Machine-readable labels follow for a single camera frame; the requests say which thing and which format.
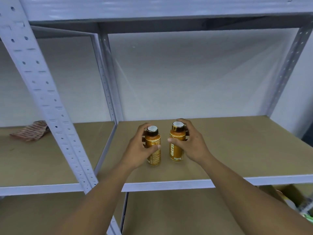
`hand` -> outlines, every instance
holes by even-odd
[[[212,156],[205,144],[202,134],[196,130],[190,120],[177,119],[177,121],[186,124],[189,138],[187,141],[180,141],[177,138],[168,138],[167,141],[181,147],[192,161],[201,165],[206,158]]]
[[[121,159],[122,163],[127,164],[131,169],[139,167],[147,158],[155,151],[161,148],[161,145],[153,145],[150,148],[145,148],[142,143],[142,136],[145,128],[151,126],[149,123],[140,125],[134,137],[128,143],[128,146]]]

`bottle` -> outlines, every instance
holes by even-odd
[[[170,131],[170,138],[177,138],[181,141],[186,141],[186,130],[183,122],[175,121],[172,124],[172,129]],[[182,160],[183,150],[170,143],[170,157],[175,162],[180,162]]]
[[[147,133],[145,135],[146,146],[151,147],[152,145],[161,144],[161,135],[157,126],[147,127]],[[151,166],[157,166],[161,162],[161,149],[157,150],[148,157],[148,163]]]

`wooden shelf board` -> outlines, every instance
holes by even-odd
[[[215,188],[130,192],[123,235],[244,233]]]
[[[162,159],[158,166],[144,163],[127,183],[209,179],[195,162],[169,157],[167,138],[174,120],[149,121],[159,128]],[[266,116],[200,118],[191,120],[211,153],[243,177],[313,174],[313,148]],[[120,122],[99,173],[99,179],[122,157],[129,139],[144,121]]]
[[[83,192],[7,196],[0,200],[1,235],[50,234],[83,201]],[[125,193],[121,193],[114,216],[122,217]]]
[[[77,123],[74,126],[95,168],[114,122]],[[21,128],[0,128],[0,187],[77,183],[51,133],[37,142],[22,142],[9,136]]]

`white wall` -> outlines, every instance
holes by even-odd
[[[124,120],[265,114],[296,32],[109,35]]]
[[[313,122],[313,34],[278,101],[271,119],[302,138]]]
[[[74,123],[111,121],[90,37],[39,39],[61,100]],[[0,127],[42,119],[0,42]]]

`red and white striped fabric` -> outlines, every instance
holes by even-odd
[[[44,120],[33,122],[31,125],[26,126],[24,129],[10,134],[12,137],[21,139],[23,141],[37,141],[46,133],[49,133],[50,129]]]

